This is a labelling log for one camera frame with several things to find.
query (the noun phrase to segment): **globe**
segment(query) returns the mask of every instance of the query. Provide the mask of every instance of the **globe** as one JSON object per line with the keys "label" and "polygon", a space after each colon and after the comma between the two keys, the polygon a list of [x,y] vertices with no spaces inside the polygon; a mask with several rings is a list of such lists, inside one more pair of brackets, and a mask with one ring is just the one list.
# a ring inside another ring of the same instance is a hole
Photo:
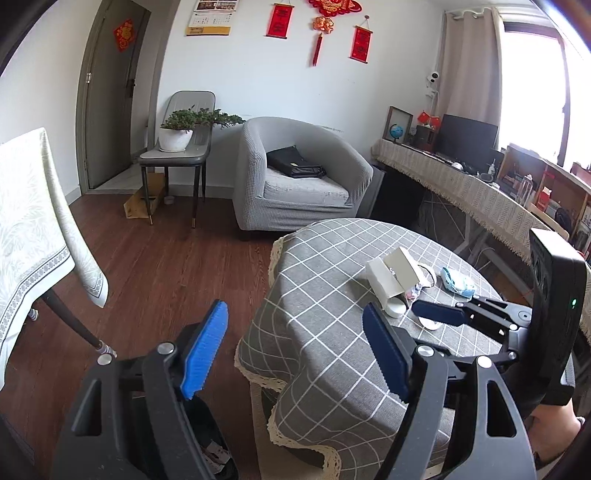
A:
{"label": "globe", "polygon": [[404,128],[400,125],[394,124],[390,127],[390,135],[397,140],[404,135]]}

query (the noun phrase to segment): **desk tablecloth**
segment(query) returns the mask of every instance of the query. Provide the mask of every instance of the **desk tablecloth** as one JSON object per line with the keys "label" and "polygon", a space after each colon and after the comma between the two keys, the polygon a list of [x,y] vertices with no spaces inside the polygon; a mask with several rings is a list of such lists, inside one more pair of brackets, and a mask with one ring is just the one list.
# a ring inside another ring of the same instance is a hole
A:
{"label": "desk tablecloth", "polygon": [[[372,147],[372,155],[376,160],[411,177],[470,215],[528,265],[530,229],[549,230],[535,215],[505,193],[472,175],[456,170],[430,154],[387,140],[378,140]],[[588,265],[580,327],[591,345],[591,268]]]}

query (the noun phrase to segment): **window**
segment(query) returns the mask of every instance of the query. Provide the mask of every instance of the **window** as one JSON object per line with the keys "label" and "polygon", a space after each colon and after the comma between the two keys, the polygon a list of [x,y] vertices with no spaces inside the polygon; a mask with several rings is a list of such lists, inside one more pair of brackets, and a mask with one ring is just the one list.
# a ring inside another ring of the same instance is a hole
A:
{"label": "window", "polygon": [[591,112],[586,79],[591,62],[552,28],[505,23],[502,38],[503,99],[499,147],[535,151],[570,171],[591,164],[585,148],[585,115]]}

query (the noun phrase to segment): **cardboard box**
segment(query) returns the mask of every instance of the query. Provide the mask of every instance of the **cardboard box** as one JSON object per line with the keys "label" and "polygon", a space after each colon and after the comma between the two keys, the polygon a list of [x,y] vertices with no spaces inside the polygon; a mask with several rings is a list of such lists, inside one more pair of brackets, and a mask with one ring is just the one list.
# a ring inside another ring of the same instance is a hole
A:
{"label": "cardboard box", "polygon": [[[150,194],[150,212],[152,215],[164,198],[164,173],[148,173],[148,192]],[[124,203],[126,218],[148,218],[144,200],[144,189],[135,192],[127,202]]]}

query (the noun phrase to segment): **small speaker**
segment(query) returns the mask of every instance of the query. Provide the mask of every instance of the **small speaker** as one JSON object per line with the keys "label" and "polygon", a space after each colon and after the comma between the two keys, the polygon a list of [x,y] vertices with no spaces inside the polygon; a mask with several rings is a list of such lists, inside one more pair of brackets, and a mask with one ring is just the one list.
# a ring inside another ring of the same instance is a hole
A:
{"label": "small speaker", "polygon": [[413,137],[413,147],[426,152],[433,151],[437,132],[424,125],[417,125],[417,133]]}

